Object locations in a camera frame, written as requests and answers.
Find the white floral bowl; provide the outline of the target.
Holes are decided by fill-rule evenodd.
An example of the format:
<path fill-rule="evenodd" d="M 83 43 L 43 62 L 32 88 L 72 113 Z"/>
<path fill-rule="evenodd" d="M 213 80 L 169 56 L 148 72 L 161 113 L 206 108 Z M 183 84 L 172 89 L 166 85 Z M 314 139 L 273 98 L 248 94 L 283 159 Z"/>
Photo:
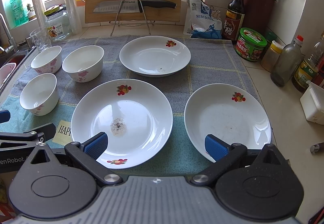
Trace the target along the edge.
<path fill-rule="evenodd" d="M 62 69 L 79 83 L 95 79 L 103 69 L 104 49 L 97 45 L 78 48 L 67 55 Z"/>
<path fill-rule="evenodd" d="M 57 78 L 44 73 L 28 82 L 20 95 L 20 105 L 35 116 L 49 114 L 59 101 Z"/>
<path fill-rule="evenodd" d="M 62 47 L 52 46 L 39 53 L 31 62 L 37 74 L 55 74 L 62 66 Z"/>

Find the white plate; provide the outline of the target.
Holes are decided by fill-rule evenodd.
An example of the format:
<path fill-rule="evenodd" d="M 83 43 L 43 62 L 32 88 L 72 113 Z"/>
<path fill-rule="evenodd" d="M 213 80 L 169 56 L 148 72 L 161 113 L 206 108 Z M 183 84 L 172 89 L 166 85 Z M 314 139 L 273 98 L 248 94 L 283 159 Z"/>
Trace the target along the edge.
<path fill-rule="evenodd" d="M 147 77 L 164 77 L 184 69 L 191 52 L 182 42 L 165 36 L 144 36 L 125 44 L 121 63 L 132 72 Z"/>
<path fill-rule="evenodd" d="M 215 159 L 205 149 L 209 134 L 249 149 L 262 149 L 272 138 L 270 121 L 261 104 L 250 93 L 229 84 L 197 89 L 186 103 L 184 124 L 193 146 L 213 163 Z"/>
<path fill-rule="evenodd" d="M 105 82 L 77 104 L 70 130 L 74 141 L 85 142 L 104 132 L 108 146 L 97 159 L 109 169 L 127 169 L 154 157 L 167 143 L 173 111 L 155 86 L 134 79 Z"/>

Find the clear drinking glass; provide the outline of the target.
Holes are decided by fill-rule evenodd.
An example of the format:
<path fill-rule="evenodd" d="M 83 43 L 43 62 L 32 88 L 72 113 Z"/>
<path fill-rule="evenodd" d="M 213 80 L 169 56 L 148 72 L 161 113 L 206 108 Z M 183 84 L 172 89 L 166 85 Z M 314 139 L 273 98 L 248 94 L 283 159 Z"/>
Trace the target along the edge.
<path fill-rule="evenodd" d="M 30 33 L 32 42 L 37 47 L 39 52 L 52 46 L 48 35 L 47 27 L 38 27 Z"/>

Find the grey green checked towel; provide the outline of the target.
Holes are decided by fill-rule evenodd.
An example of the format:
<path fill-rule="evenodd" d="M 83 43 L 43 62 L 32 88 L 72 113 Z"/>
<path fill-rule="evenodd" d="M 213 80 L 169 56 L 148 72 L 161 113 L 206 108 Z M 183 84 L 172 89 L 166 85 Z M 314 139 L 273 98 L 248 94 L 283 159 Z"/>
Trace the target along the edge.
<path fill-rule="evenodd" d="M 125 68 L 120 59 L 121 48 L 131 41 L 131 35 L 117 37 L 93 37 L 62 41 L 63 56 L 87 45 L 98 45 L 104 49 L 104 64 L 101 74 L 94 80 L 81 84 L 73 81 L 60 70 L 58 79 L 59 102 L 52 112 L 45 116 L 35 116 L 24 110 L 19 103 L 20 93 L 25 85 L 36 76 L 31 68 L 26 69 L 15 82 L 2 109 L 9 110 L 11 119 L 1 124 L 3 132 L 22 133 L 46 123 L 58 125 L 70 121 L 79 100 L 89 90 L 106 81 L 141 76 Z M 124 174 L 142 176 L 193 175 L 210 165 L 191 144 L 187 136 L 183 112 L 187 100 L 195 90 L 207 84 L 224 83 L 237 86 L 254 97 L 258 93 L 240 57 L 228 41 L 181 38 L 191 52 L 190 63 L 185 69 L 163 78 L 145 78 L 168 98 L 174 114 L 171 136 L 165 147 L 148 162 L 123 170 Z"/>

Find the green dish soap bottle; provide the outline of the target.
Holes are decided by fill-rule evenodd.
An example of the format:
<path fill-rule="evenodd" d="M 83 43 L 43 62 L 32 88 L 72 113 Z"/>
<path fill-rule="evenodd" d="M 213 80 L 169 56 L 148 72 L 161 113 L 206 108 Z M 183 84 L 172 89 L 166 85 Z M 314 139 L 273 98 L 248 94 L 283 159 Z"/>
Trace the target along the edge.
<path fill-rule="evenodd" d="M 22 0 L 10 0 L 15 26 L 20 26 L 29 21 L 27 10 L 24 8 Z"/>

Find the white plastic box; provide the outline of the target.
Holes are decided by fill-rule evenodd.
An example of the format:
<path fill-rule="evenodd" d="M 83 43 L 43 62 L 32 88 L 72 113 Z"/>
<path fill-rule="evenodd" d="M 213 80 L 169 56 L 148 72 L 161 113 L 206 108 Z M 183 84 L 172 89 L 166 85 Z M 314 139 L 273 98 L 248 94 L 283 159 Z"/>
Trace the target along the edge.
<path fill-rule="evenodd" d="M 308 88 L 300 98 L 308 122 L 324 125 L 324 89 L 307 81 Z"/>

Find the yellow lid spice jar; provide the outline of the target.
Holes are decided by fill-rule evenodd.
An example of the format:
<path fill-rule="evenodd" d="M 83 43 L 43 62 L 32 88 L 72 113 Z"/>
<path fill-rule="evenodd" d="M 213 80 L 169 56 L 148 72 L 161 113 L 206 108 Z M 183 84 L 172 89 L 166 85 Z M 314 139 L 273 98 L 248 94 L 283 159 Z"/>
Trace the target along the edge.
<path fill-rule="evenodd" d="M 261 66 L 269 72 L 272 72 L 275 63 L 277 62 L 280 54 L 282 53 L 283 46 L 276 42 L 272 41 L 270 47 L 266 51 L 264 57 L 261 60 Z"/>

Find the glass jar yellow lid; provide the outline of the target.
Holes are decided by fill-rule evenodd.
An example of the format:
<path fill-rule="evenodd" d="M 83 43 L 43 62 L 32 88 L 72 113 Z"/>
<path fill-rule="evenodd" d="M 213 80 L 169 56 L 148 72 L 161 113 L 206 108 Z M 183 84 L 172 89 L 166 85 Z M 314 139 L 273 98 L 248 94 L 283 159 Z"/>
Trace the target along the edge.
<path fill-rule="evenodd" d="M 65 39 L 72 34 L 66 6 L 54 5 L 44 11 L 47 33 L 52 41 Z"/>

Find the green lid sauce jar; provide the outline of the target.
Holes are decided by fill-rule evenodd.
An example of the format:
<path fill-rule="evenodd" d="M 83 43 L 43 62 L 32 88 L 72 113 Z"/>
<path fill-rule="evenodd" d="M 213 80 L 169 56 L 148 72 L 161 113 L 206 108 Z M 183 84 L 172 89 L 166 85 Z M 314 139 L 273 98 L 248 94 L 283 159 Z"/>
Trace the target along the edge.
<path fill-rule="evenodd" d="M 243 59 L 257 62 L 267 44 L 266 39 L 260 33 L 244 27 L 240 29 L 235 51 Z"/>

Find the clear bottle red cap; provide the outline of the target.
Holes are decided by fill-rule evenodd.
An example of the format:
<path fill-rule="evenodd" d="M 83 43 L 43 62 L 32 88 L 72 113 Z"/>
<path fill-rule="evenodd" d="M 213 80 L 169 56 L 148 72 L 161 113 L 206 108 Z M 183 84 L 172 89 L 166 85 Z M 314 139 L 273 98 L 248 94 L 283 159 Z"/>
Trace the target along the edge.
<path fill-rule="evenodd" d="M 271 80 L 279 87 L 283 87 L 291 79 L 302 59 L 302 44 L 304 38 L 297 35 L 290 44 L 284 46 L 271 72 Z"/>

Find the cooking oil bottle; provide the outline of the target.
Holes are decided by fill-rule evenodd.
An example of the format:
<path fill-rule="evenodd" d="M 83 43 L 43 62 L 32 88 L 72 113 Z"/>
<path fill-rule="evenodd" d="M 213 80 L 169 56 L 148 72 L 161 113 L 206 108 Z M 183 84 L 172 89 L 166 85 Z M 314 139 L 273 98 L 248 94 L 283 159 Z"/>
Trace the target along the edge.
<path fill-rule="evenodd" d="M 312 51 L 305 56 L 292 77 L 292 83 L 300 92 L 308 88 L 308 81 L 311 81 L 318 72 L 318 65 L 323 56 L 323 33 Z"/>

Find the plastic wrap roll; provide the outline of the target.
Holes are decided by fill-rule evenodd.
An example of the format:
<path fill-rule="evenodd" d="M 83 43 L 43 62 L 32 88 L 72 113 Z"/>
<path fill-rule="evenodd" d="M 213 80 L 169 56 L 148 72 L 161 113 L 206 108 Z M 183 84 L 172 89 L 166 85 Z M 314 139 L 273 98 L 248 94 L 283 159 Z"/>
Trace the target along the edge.
<path fill-rule="evenodd" d="M 73 35 L 77 35 L 82 31 L 82 25 L 77 14 L 75 0 L 65 0 L 66 9 L 68 12 L 69 22 Z"/>

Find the white blue salt bag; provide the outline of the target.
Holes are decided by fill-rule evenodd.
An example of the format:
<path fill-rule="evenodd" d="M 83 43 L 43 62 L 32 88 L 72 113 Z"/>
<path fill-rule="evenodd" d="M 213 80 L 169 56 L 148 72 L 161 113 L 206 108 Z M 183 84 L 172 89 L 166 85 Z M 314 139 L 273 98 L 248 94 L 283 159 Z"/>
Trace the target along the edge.
<path fill-rule="evenodd" d="M 191 38 L 221 39 L 222 20 L 220 10 L 203 0 L 187 0 L 184 35 Z"/>

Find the dark vinegar bottle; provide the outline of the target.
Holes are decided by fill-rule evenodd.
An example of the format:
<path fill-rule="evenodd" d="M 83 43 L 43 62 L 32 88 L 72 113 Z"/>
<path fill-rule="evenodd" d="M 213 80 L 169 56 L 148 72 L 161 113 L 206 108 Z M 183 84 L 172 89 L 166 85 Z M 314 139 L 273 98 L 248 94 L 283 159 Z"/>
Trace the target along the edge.
<path fill-rule="evenodd" d="M 229 3 L 222 30 L 222 37 L 236 41 L 245 17 L 244 0 L 233 0 Z"/>

